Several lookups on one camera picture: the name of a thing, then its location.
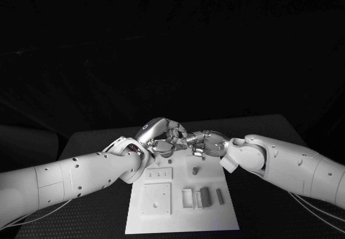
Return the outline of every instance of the white board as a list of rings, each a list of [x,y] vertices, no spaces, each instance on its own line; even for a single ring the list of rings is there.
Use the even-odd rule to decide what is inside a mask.
[[[133,183],[125,234],[239,229],[219,160],[219,157],[206,155],[202,161],[200,157],[192,155],[190,149],[175,152],[170,158],[156,156],[156,162],[146,168]],[[198,167],[196,175],[192,174],[193,167]],[[209,190],[211,207],[199,205],[198,192],[202,187]],[[216,189],[221,190],[222,205]],[[187,202],[187,205],[192,205],[192,208],[185,206],[186,201],[182,198],[183,193],[185,196],[190,196],[189,191],[192,191],[192,204]]]

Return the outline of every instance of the dark background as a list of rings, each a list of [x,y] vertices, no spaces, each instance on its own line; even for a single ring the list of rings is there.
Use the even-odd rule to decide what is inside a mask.
[[[1,0],[0,16],[0,124],[52,133],[11,136],[1,171],[78,131],[265,114],[345,163],[341,0]]]

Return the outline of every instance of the dark tabletop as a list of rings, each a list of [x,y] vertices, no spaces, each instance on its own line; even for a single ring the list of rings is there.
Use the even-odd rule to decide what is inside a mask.
[[[182,122],[182,125],[187,132],[208,129],[221,132],[229,138],[258,134],[306,146],[281,115]],[[102,151],[120,136],[134,137],[138,129],[140,126],[75,133],[60,159]],[[225,178],[239,225],[238,231],[125,235],[131,185],[117,180],[111,187],[72,200],[46,218],[23,225],[16,239],[345,238],[345,234],[306,211],[284,190],[241,167],[232,174],[225,171]],[[315,199],[307,200],[336,216],[345,216],[343,210],[336,206]],[[60,205],[39,210],[26,221],[43,216]],[[317,215],[338,227],[345,228],[329,216],[320,213]]]

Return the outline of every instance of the table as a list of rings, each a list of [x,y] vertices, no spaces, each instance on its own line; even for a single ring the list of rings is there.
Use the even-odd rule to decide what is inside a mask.
[[[244,138],[248,134],[306,146],[297,132],[281,115],[180,122],[187,132],[203,129]],[[78,132],[72,135],[60,159],[101,151],[120,137],[134,137],[138,127]],[[326,225],[300,206],[289,193],[261,180],[241,167],[225,179],[239,225],[238,231],[189,232],[125,235],[125,221],[131,185],[120,179],[111,187],[72,200],[46,218],[21,226],[16,239],[120,239],[120,238],[343,238],[345,235]],[[333,205],[309,199],[319,208],[343,216]],[[49,213],[60,204],[39,210],[32,220]],[[320,215],[336,226],[342,223]]]

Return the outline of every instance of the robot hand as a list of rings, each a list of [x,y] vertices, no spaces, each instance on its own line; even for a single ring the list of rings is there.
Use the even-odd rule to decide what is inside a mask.
[[[154,138],[166,132],[167,138],[164,141],[154,140]],[[154,118],[140,129],[134,139],[143,148],[151,147],[153,153],[162,155],[162,157],[170,157],[173,151],[186,150],[185,144],[177,144],[179,134],[182,132],[183,137],[187,136],[186,130],[180,123],[166,118]]]
[[[192,148],[193,156],[202,157],[206,154],[212,157],[222,157],[226,154],[228,138],[216,131],[193,132],[180,141]]]

